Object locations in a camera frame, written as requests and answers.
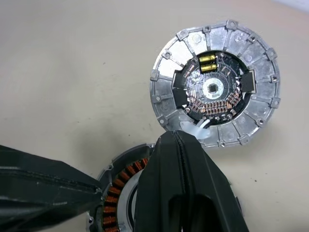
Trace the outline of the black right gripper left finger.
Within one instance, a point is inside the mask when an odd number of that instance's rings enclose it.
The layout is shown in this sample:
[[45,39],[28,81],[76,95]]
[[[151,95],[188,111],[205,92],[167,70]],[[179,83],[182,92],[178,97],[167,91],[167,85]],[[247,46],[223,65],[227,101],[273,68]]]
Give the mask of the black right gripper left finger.
[[189,232],[187,168],[180,134],[162,134],[139,178],[133,232]]

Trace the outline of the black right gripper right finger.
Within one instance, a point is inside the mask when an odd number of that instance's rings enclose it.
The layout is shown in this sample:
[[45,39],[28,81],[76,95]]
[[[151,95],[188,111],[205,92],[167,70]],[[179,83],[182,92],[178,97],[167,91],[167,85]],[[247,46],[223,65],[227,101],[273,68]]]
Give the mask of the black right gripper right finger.
[[183,232],[249,232],[223,172],[194,136],[180,132],[179,139],[187,187]]

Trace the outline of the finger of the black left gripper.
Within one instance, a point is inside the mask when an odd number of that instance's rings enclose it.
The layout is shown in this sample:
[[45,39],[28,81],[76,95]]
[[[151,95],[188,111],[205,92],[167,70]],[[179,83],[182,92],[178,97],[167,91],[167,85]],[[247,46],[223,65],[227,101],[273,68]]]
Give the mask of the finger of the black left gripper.
[[0,145],[0,175],[42,182],[69,189],[96,192],[96,179],[59,161]]
[[101,202],[100,183],[43,174],[0,174],[0,232],[37,232],[85,213]]

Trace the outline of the silver round motor lid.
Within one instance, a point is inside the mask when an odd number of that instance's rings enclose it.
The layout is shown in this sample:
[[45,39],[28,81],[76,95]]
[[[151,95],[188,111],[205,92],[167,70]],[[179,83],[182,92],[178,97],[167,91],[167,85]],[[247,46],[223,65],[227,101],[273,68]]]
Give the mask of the silver round motor lid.
[[277,54],[235,20],[179,31],[150,77],[159,124],[204,148],[245,145],[280,104]]

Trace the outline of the silver motor housing copper windings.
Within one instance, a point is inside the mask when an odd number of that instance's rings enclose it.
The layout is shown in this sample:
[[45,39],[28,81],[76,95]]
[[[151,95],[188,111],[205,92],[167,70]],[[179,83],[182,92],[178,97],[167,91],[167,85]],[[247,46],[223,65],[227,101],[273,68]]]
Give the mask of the silver motor housing copper windings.
[[89,232],[133,232],[139,178],[154,147],[143,144],[127,150],[101,173],[103,197],[90,210]]

